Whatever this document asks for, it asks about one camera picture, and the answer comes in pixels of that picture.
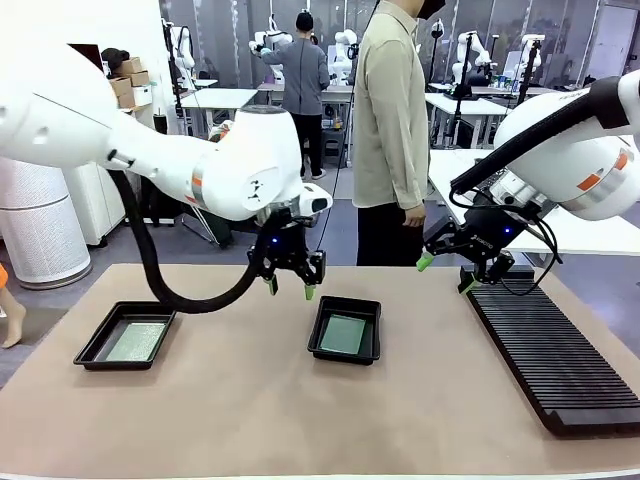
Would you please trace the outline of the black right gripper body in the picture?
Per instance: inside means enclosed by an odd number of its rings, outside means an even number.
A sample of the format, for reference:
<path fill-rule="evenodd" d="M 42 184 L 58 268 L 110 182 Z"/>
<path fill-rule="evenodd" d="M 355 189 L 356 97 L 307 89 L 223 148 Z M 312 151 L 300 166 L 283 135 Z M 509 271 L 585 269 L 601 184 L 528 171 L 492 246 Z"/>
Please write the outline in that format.
<path fill-rule="evenodd" d="M 463 208 L 464 222 L 456 233 L 456 253 L 469 261 L 493 259 L 524 230 L 525 224 L 495 206 Z"/>

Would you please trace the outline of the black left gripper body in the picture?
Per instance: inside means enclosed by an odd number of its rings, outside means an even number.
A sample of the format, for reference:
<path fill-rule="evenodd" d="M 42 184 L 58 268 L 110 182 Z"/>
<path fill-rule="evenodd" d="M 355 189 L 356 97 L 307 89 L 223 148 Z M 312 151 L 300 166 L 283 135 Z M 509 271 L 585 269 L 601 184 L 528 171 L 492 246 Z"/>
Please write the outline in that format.
<path fill-rule="evenodd" d="M 301 220 L 289 208 L 272 212 L 247 255 L 249 264 L 260 271 L 304 271 L 308 249 Z"/>

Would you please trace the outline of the black ESD tray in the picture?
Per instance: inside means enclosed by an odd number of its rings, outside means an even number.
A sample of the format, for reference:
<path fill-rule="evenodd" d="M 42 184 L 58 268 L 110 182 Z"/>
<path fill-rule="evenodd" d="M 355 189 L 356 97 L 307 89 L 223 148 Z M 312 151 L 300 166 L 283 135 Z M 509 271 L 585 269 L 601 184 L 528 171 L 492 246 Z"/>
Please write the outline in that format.
<path fill-rule="evenodd" d="M 114 304 L 96 328 L 87 344 L 74 358 L 73 363 L 88 371 L 140 371 L 148 370 L 168 334 L 177 312 L 160 302 L 121 301 Z M 106 356 L 130 323 L 162 323 L 164 331 L 147 361 L 109 362 Z"/>
<path fill-rule="evenodd" d="M 319 349 L 322 334 L 331 315 L 342 315 L 366 321 L 360 350 L 357 355 L 332 353 Z M 381 304 L 377 301 L 322 296 L 307 350 L 316 359 L 370 366 L 380 359 L 380 319 Z"/>

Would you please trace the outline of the small green circuit board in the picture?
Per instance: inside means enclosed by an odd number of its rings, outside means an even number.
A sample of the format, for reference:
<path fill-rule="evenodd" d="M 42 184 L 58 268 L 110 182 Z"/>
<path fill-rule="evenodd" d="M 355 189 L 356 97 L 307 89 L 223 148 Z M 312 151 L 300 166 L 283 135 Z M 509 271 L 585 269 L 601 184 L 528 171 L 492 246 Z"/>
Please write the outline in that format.
<path fill-rule="evenodd" d="M 331 315 L 322 334 L 319 349 L 332 353 L 357 355 L 366 321 L 342 315 Z"/>

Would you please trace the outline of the large green circuit board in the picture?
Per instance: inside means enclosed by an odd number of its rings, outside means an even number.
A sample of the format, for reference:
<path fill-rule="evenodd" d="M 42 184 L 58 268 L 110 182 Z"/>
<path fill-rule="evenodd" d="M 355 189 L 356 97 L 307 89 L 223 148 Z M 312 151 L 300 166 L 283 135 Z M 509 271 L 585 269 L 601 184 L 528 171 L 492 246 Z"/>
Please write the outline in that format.
<path fill-rule="evenodd" d="M 147 361 L 164 331 L 162 323 L 130 323 L 108 352 L 109 362 Z"/>

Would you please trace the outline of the person right forearm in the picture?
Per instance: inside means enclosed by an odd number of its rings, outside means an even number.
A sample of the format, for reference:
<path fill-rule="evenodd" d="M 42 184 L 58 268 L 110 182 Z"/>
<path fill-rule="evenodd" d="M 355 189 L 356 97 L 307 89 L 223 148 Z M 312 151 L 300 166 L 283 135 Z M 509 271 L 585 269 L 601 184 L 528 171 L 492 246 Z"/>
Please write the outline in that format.
<path fill-rule="evenodd" d="M 394 167 L 394 190 L 399 206 L 411 210 L 423 204 L 427 196 L 429 147 L 406 156 Z"/>

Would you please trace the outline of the white rounded table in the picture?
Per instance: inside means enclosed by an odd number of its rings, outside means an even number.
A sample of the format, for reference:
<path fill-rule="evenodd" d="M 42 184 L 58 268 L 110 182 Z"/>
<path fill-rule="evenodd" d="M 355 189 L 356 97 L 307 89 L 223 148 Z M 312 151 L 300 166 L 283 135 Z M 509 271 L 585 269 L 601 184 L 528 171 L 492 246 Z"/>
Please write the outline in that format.
<path fill-rule="evenodd" d="M 428 178 L 459 224 L 464 222 L 465 210 L 450 201 L 450 182 L 487 154 L 483 149 L 430 152 Z M 556 208 L 544 221 L 556 235 L 561 254 L 640 256 L 640 229 L 619 216 L 586 221 Z"/>

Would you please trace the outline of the black slotted board rack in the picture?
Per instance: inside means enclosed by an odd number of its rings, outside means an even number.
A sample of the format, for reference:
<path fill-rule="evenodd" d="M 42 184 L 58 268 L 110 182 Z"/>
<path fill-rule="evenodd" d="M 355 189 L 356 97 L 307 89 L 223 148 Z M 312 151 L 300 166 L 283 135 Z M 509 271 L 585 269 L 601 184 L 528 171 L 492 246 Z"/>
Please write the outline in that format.
<path fill-rule="evenodd" d="M 556 437 L 640 436 L 640 397 L 516 266 L 496 284 L 460 268 L 459 290 L 544 427 Z"/>

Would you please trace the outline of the black backpack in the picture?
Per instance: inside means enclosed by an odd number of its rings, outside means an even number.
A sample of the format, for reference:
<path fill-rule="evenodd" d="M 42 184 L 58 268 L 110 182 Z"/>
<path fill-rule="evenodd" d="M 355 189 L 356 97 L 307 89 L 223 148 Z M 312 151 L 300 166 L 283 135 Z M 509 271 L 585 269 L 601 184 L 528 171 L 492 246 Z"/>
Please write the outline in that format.
<path fill-rule="evenodd" d="M 149 218 L 154 227 L 167 220 L 173 224 L 183 213 L 182 204 L 160 191 L 149 179 L 142 177 L 139 209 L 144 218 Z"/>

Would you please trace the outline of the person in beige shirt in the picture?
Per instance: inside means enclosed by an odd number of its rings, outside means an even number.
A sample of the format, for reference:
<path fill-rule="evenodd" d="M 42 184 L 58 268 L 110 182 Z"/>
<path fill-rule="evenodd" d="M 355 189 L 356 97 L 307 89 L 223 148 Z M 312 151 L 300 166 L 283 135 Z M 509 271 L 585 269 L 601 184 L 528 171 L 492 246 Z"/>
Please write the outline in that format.
<path fill-rule="evenodd" d="M 411 267 L 423 230 L 403 225 L 394 167 L 430 148 L 425 78 L 416 51 L 423 0 L 379 0 L 365 29 L 355 75 L 352 168 L 357 263 Z"/>

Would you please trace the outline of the white background work table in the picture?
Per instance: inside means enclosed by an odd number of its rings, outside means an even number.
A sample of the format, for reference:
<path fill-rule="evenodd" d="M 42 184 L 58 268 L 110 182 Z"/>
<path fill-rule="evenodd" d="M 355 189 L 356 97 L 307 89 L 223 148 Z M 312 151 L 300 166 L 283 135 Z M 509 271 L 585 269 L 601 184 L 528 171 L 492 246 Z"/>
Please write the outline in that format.
<path fill-rule="evenodd" d="M 512 111 L 486 99 L 456 101 L 441 93 L 426 93 L 425 101 L 431 108 L 430 135 L 433 147 L 447 148 L 457 142 L 459 127 L 447 135 L 448 127 L 454 123 L 455 113 L 460 111 L 460 121 L 473 128 L 470 149 L 489 149 L 491 131 L 497 129 L 502 120 Z"/>
<path fill-rule="evenodd" d="M 207 138 L 210 130 L 224 120 L 233 120 L 235 112 L 249 104 L 257 89 L 206 88 L 181 99 L 189 126 L 187 132 Z"/>

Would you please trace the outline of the person in grey jacket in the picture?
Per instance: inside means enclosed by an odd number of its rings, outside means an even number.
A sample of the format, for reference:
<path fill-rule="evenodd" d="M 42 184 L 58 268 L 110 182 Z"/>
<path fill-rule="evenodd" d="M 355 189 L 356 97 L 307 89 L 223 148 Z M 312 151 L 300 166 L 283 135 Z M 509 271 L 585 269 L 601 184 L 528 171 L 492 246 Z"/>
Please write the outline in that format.
<path fill-rule="evenodd" d="M 267 65 L 281 65 L 284 74 L 282 107 L 294 121 L 301 152 L 300 176 L 305 176 L 304 144 L 309 143 L 311 178 L 325 175 L 321 162 L 322 92 L 330 85 L 327 58 L 311 36 L 314 19 L 302 11 L 295 22 L 297 37 L 275 51 L 262 48 L 260 58 Z"/>

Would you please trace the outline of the white cabinet wooden top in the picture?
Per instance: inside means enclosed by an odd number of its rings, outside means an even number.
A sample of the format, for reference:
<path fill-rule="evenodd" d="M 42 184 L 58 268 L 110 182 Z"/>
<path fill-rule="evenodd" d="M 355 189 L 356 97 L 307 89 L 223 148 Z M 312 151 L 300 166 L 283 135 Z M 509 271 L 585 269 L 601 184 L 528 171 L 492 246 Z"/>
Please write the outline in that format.
<path fill-rule="evenodd" d="M 62 170 L 88 246 L 103 248 L 125 210 L 109 173 L 94 163 Z"/>

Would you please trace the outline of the white air purifier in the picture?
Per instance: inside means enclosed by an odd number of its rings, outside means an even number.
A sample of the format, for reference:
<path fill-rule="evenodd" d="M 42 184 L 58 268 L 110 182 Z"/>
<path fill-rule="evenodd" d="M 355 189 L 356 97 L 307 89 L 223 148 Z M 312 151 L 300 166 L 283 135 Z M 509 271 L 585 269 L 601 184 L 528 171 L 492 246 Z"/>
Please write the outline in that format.
<path fill-rule="evenodd" d="M 88 275 L 91 258 L 58 168 L 0 157 L 0 236 L 20 285 L 48 290 Z"/>

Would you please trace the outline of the black cap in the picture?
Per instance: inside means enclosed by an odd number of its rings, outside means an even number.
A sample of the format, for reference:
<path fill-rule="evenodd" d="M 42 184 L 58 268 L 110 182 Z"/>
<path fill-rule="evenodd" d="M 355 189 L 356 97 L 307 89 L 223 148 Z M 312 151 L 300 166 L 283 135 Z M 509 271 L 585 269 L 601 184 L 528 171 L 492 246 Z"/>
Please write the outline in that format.
<path fill-rule="evenodd" d="M 118 69 L 123 62 L 130 59 L 130 54 L 126 50 L 106 48 L 101 52 L 101 58 L 108 63 L 111 70 L 115 70 Z"/>

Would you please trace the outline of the bare lower leg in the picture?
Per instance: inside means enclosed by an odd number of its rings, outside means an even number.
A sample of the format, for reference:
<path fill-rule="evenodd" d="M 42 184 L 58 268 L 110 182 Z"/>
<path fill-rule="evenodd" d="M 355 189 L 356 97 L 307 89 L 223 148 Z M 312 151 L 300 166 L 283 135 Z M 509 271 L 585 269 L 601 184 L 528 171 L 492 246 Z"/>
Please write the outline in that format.
<path fill-rule="evenodd" d="M 8 349 L 17 345 L 22 339 L 26 308 L 7 288 L 0 289 L 0 307 L 7 318 L 7 335 L 2 347 Z"/>

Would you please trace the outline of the black computer monitor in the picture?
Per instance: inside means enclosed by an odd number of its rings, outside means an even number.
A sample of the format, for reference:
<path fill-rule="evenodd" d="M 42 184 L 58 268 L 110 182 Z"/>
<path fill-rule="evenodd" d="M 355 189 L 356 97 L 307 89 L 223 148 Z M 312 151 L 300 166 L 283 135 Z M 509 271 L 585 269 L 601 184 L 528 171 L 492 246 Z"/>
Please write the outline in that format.
<path fill-rule="evenodd" d="M 96 44 L 69 43 L 69 46 L 98 67 L 102 66 L 101 53 Z"/>

